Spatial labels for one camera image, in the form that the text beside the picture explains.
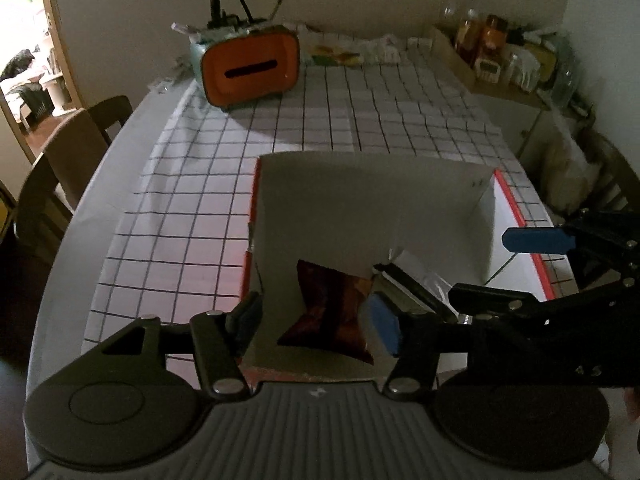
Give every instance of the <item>gray gripper base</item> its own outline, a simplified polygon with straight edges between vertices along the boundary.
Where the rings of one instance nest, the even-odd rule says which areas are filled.
[[[583,462],[516,472],[483,462],[435,429],[424,408],[372,383],[267,383],[219,404],[184,447],[140,468],[86,473],[47,462],[33,480],[602,480]]]

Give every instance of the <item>screw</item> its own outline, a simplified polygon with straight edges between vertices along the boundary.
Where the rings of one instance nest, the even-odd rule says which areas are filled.
[[[396,377],[389,382],[389,390],[395,394],[414,394],[420,383],[412,377]]]
[[[240,379],[218,379],[213,383],[213,391],[219,395],[237,395],[244,390],[244,383]]]

